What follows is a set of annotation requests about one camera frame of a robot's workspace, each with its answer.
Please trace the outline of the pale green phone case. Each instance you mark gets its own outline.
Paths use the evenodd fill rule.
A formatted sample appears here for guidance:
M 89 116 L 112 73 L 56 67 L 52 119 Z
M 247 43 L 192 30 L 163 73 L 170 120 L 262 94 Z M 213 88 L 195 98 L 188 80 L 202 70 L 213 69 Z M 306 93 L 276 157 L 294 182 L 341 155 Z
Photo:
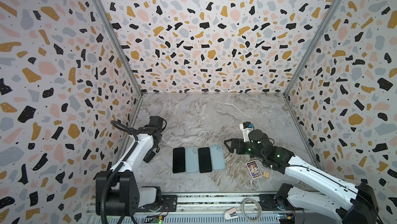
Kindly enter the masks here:
M 197 147 L 188 147 L 185 151 L 186 172 L 198 173 L 199 172 L 199 156 Z
M 212 145 L 210 147 L 210 155 L 212 159 L 212 168 L 214 171 L 225 170 L 226 163 L 222 145 Z

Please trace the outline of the small phone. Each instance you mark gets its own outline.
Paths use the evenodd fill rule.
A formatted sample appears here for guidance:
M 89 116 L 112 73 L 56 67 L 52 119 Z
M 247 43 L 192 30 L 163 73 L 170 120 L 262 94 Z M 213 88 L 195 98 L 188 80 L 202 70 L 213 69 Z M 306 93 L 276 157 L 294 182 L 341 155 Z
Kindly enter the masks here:
M 212 172 L 212 160 L 209 147 L 198 149 L 198 164 L 200 173 Z

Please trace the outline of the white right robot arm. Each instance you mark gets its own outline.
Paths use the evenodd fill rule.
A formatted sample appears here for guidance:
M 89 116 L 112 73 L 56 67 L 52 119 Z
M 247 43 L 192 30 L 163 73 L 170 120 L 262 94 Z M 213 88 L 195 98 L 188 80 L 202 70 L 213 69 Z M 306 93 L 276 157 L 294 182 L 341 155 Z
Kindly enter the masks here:
M 366 183 L 355 185 L 338 179 L 305 162 L 293 152 L 276 146 L 259 129 L 241 125 L 243 138 L 228 139 L 224 145 L 230 153 L 248 155 L 264 167 L 293 177 L 316 189 L 301 190 L 283 183 L 274 197 L 282 210 L 291 207 L 311 210 L 328 216 L 341 224 L 375 224 L 380 220 L 374 190 Z

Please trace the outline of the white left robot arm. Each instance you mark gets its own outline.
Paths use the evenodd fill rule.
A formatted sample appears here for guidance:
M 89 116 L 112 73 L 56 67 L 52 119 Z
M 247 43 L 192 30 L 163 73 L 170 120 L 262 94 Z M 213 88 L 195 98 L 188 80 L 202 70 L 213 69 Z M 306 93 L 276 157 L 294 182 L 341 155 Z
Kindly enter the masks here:
M 108 216 L 133 217 L 141 208 L 156 211 L 162 206 L 160 187 L 138 187 L 134 173 L 159 152 L 166 120 L 151 116 L 149 123 L 138 129 L 118 121 L 111 121 L 111 124 L 133 142 L 109 170 L 100 171 L 96 177 L 96 214 L 104 224 Z

